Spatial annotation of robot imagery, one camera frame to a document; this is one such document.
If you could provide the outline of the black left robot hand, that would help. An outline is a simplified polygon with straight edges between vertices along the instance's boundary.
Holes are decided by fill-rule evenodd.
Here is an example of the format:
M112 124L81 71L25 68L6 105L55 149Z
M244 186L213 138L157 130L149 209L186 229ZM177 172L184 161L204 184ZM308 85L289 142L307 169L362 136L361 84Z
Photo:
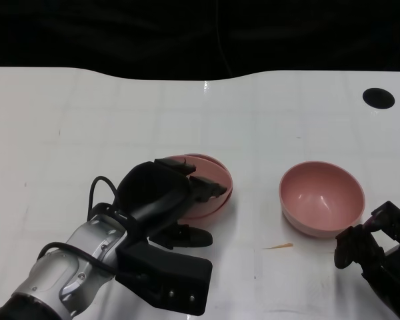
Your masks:
M113 216L132 236L148 238L167 249L208 247L212 235L183 224L189 213L222 198L229 190L223 170L202 173L187 159L172 157L134 167L120 182L113 202Z

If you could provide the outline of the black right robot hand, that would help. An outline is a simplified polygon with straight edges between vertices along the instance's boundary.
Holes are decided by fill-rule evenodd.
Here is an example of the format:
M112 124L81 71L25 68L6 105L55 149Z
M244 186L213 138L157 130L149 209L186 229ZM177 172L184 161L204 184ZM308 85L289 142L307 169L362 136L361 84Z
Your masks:
M398 246L388 252L378 245L373 232L382 231ZM336 236L334 254L338 269L360 264L362 276L375 294L400 318L400 208L386 201L364 223L348 227Z

